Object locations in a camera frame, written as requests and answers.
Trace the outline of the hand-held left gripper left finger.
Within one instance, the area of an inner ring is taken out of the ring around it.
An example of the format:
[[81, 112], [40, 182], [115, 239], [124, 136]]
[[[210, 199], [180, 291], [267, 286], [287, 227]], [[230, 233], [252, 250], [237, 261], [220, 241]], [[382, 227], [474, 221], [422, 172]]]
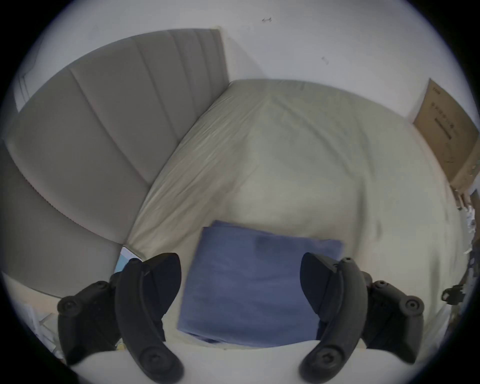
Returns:
[[115, 351], [122, 340], [141, 371], [160, 384], [178, 383], [180, 359], [165, 345], [163, 317], [182, 282], [176, 253], [146, 261], [131, 259], [109, 281], [94, 282], [57, 304], [58, 338], [67, 366], [99, 352]]

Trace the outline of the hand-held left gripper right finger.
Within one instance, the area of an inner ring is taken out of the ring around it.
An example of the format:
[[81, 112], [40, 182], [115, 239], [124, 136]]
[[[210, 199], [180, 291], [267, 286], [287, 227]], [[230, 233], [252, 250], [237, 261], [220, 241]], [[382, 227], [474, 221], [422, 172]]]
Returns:
[[362, 340], [407, 364], [417, 360], [423, 336], [424, 303], [384, 280], [373, 281], [356, 262], [305, 253], [300, 285], [319, 317], [319, 343], [303, 358], [299, 374], [308, 383], [333, 379]]

